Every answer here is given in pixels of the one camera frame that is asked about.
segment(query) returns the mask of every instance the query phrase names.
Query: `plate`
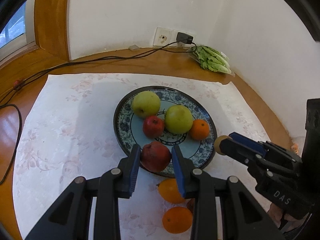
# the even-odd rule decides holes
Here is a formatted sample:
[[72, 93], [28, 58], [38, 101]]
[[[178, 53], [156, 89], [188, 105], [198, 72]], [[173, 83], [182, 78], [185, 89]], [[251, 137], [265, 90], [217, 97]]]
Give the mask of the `plate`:
[[[206, 120], [210, 126], [209, 136], [202, 141], [195, 141], [188, 133], [172, 134], [165, 129], [164, 133], [158, 138], [149, 139], [146, 137], [142, 131], [143, 120], [136, 116], [131, 109], [134, 96], [146, 90], [155, 92], [161, 100], [160, 110], [157, 114], [159, 118], [164, 119], [165, 112], [170, 106], [184, 105], [191, 111], [193, 119]], [[127, 155], [130, 154], [134, 144], [137, 143], [143, 148], [144, 145], [157, 140], [167, 146], [170, 151], [173, 145], [179, 145], [182, 155], [185, 158], [191, 159], [196, 168], [203, 169], [210, 163], [215, 154], [213, 143], [217, 138], [217, 130], [210, 115], [191, 96], [173, 88], [148, 86], [130, 92], [121, 99], [116, 108], [113, 117], [113, 127], [118, 143]], [[172, 163], [162, 172], [155, 174], [174, 178]]]

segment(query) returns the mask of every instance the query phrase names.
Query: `white wall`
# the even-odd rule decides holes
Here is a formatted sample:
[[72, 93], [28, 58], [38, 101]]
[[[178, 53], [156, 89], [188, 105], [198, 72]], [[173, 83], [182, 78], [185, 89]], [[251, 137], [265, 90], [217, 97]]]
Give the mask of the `white wall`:
[[151, 47], [157, 27], [196, 33], [208, 43], [223, 0], [69, 0], [71, 59], [136, 44]]
[[225, 0], [209, 45], [268, 104], [292, 137], [320, 97], [320, 44], [284, 0]]

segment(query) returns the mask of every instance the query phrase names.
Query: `orange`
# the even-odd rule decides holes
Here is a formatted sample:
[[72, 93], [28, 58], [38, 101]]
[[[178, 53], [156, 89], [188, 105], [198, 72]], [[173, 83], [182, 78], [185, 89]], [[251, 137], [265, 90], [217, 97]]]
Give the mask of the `orange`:
[[180, 234], [191, 227], [192, 214], [185, 207], [174, 207], [163, 215], [162, 224], [169, 233]]
[[166, 179], [158, 186], [158, 192], [164, 200], [172, 204], [180, 204], [185, 199], [180, 195], [176, 179]]
[[194, 120], [189, 131], [191, 138], [198, 141], [206, 139], [209, 133], [210, 127], [208, 123], [201, 119]]

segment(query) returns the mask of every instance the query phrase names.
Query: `bagged lettuce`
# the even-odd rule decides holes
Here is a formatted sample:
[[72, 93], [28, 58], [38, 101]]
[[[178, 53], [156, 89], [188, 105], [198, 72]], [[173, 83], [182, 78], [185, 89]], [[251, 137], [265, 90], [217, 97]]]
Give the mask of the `bagged lettuce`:
[[223, 53], [204, 45], [197, 45], [197, 49], [189, 49], [190, 56], [200, 63], [203, 69], [214, 72], [233, 74], [228, 63], [229, 58]]

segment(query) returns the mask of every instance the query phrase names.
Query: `wire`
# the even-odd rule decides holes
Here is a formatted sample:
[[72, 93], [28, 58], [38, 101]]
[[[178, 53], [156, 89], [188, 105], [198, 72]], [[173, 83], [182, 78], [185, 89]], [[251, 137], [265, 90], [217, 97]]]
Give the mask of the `wire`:
[[105, 56], [105, 57], [100, 57], [100, 58], [96, 58], [96, 59], [90, 59], [90, 60], [84, 60], [84, 61], [73, 61], [73, 62], [67, 62], [67, 63], [62, 63], [60, 65], [57, 65], [57, 66], [54, 66], [54, 67], [51, 67], [51, 68], [47, 68], [47, 69], [44, 69], [44, 70], [41, 70], [35, 74], [33, 74], [32, 76], [26, 78], [25, 80], [22, 81], [22, 83], [20, 85], [18, 85], [17, 87], [14, 87], [12, 89], [10, 89], [5, 95], [4, 97], [0, 100], [0, 103], [2, 101], [4, 101], [13, 91], [14, 93], [10, 96], [10, 98], [2, 105], [0, 105], [0, 109], [3, 109], [5, 107], [8, 107], [8, 106], [12, 106], [14, 107], [17, 112], [18, 112], [18, 116], [19, 116], [19, 130], [18, 130], [18, 136], [17, 136], [17, 142], [16, 142], [16, 145], [14, 147], [14, 151], [13, 151], [13, 154], [12, 154], [12, 158], [10, 160], [10, 163], [9, 163], [9, 166], [8, 166], [8, 169], [6, 170], [5, 174], [4, 174], [4, 177], [3, 179], [0, 181], [0, 185], [4, 183], [4, 181], [6, 180], [9, 172], [10, 172], [10, 169], [11, 169], [11, 166], [13, 164], [13, 161], [14, 161], [14, 158], [17, 154], [17, 148], [18, 148], [18, 144], [19, 144], [19, 141], [20, 141], [20, 137], [21, 137], [21, 134], [22, 134], [22, 117], [21, 117], [21, 112], [19, 110], [19, 108], [15, 105], [15, 104], [9, 104], [9, 102], [11, 101], [11, 99], [23, 88], [25, 87], [26, 85], [38, 80], [39, 78], [43, 77], [44, 75], [48, 74], [49, 72], [55, 70], [55, 69], [58, 69], [58, 68], [62, 68], [62, 67], [66, 67], [66, 66], [73, 66], [73, 65], [79, 65], [79, 64], [85, 64], [85, 63], [90, 63], [90, 62], [96, 62], [96, 61], [102, 61], [102, 60], [127, 60], [127, 59], [138, 59], [138, 58], [144, 58], [144, 57], [147, 57], [147, 56], [150, 56], [151, 54], [159, 51], [159, 50], [164, 50], [164, 51], [167, 51], [167, 52], [171, 52], [171, 53], [192, 53], [192, 52], [195, 52], [196, 49], [197, 49], [197, 45], [195, 43], [192, 42], [192, 44], [195, 45], [195, 49], [193, 51], [171, 51], [171, 50], [166, 50], [164, 48], [172, 45], [172, 44], [175, 44], [175, 43], [178, 43], [178, 41], [175, 41], [175, 42], [171, 42], [165, 46], [162, 46], [160, 48], [157, 48], [157, 49], [151, 49], [151, 50], [148, 50], [148, 51], [145, 51], [145, 52], [142, 52], [140, 54], [137, 54], [137, 55], [134, 55], [134, 56], [131, 56], [131, 57], [120, 57], [120, 56]]
[[4, 183], [5, 179], [7, 178], [9, 172], [10, 172], [10, 169], [11, 169], [11, 166], [13, 164], [13, 161], [14, 161], [14, 158], [16, 156], [16, 153], [17, 153], [17, 148], [18, 148], [18, 144], [19, 144], [19, 141], [20, 141], [20, 137], [21, 137], [21, 134], [22, 134], [22, 116], [21, 116], [21, 112], [19, 110], [19, 108], [14, 105], [14, 104], [7, 104], [7, 105], [2, 105], [0, 106], [0, 109], [3, 109], [3, 108], [6, 108], [6, 107], [9, 107], [9, 106], [12, 106], [14, 107], [17, 112], [18, 112], [18, 116], [19, 116], [19, 129], [18, 129], [18, 136], [17, 136], [17, 142], [16, 142], [16, 145], [14, 147], [14, 151], [13, 151], [13, 154], [12, 154], [12, 157], [11, 157], [11, 160], [10, 160], [10, 163], [8, 165], [8, 168], [2, 178], [2, 180], [0, 181], [0, 185]]

